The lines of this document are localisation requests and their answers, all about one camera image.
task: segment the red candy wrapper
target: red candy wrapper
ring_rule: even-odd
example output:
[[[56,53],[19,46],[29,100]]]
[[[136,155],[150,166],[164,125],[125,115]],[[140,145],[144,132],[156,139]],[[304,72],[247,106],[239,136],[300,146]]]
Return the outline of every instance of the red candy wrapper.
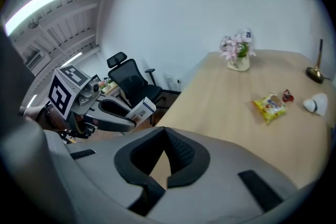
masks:
[[[288,102],[288,101],[293,101],[294,97],[290,94],[289,90],[287,89],[284,91],[283,96],[282,96],[283,102]]]

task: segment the white vase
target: white vase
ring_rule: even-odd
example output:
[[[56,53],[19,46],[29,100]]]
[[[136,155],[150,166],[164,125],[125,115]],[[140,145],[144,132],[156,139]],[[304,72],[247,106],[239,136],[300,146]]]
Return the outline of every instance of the white vase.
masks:
[[[246,55],[245,57],[237,57],[235,60],[230,60],[227,67],[236,71],[246,71],[250,68],[249,56]]]

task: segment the cardboard box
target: cardboard box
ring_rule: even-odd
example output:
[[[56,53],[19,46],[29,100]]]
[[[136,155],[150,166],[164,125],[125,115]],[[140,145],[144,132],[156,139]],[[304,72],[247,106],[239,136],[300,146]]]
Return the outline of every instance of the cardboard box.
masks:
[[[145,97],[134,109],[132,109],[126,118],[136,122],[139,126],[145,119],[149,118],[156,110],[155,104]]]

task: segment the mesh headrest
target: mesh headrest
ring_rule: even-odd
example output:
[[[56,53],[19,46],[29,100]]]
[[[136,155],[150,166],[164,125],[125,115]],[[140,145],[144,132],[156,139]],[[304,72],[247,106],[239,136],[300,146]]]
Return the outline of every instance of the mesh headrest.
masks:
[[[109,68],[113,68],[117,65],[120,65],[127,59],[127,55],[123,52],[119,52],[116,55],[113,55],[111,58],[107,59],[107,65]]]

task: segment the lamp base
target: lamp base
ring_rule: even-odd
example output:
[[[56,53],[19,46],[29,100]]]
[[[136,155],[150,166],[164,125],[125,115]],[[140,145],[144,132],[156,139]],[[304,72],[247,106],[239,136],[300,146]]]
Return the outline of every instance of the lamp base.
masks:
[[[311,78],[313,81],[322,84],[324,81],[323,75],[320,73],[320,71],[314,67],[307,67],[306,74],[309,78]]]

